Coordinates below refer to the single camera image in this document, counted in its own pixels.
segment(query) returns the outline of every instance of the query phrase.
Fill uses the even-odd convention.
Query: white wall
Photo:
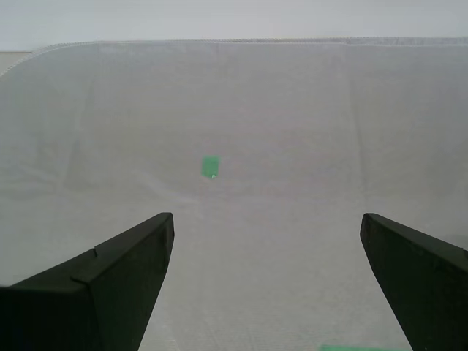
[[[0,0],[0,51],[59,42],[464,36],[463,0]]]

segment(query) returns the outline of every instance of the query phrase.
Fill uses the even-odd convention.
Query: green object
[[[202,176],[214,179],[219,172],[219,156],[205,156],[202,163]]]
[[[395,349],[376,349],[375,347],[322,346],[320,351],[403,351]]]

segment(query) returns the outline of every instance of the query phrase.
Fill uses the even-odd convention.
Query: small green block
[[[214,179],[219,172],[219,156],[205,156],[202,163],[202,176]]]

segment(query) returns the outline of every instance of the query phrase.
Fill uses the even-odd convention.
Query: white background
[[[461,0],[0,0],[0,52],[93,40],[468,35]]]
[[[23,62],[0,84],[0,283],[171,211],[140,351],[408,350],[359,229],[376,212],[467,242],[468,47],[426,42],[70,45]]]

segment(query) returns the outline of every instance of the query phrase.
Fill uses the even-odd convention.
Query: green tape
[[[374,347],[322,346],[320,351],[403,351],[395,349],[376,349]]]
[[[219,156],[205,156],[202,163],[202,176],[213,179],[218,176]]]

